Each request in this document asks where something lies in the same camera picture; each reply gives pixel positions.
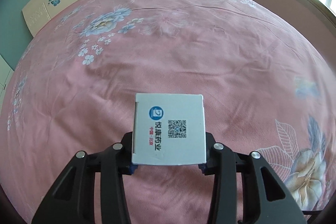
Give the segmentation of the small white medicine box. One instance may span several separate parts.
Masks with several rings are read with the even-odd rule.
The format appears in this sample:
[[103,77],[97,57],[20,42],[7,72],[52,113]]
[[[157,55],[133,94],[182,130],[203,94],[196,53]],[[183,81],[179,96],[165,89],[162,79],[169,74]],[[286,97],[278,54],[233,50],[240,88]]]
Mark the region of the small white medicine box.
[[131,162],[198,165],[206,162],[205,109],[201,94],[138,93]]

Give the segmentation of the white wardrobe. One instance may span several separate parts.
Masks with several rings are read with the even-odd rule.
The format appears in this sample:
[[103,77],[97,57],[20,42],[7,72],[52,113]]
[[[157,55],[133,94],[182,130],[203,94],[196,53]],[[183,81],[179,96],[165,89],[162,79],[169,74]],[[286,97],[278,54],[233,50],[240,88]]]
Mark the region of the white wardrobe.
[[0,83],[1,83],[1,96],[5,95],[7,85],[13,75],[14,71],[9,64],[0,56]]

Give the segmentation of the pink floral bed sheet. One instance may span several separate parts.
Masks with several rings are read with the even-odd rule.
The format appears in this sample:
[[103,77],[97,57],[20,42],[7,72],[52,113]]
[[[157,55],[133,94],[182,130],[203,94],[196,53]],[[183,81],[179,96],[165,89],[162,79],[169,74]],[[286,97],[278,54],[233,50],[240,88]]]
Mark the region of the pink floral bed sheet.
[[335,76],[252,0],[80,0],[33,38],[1,111],[1,186],[31,222],[70,158],[133,128],[137,93],[201,94],[206,129],[269,161],[302,210],[335,192]]

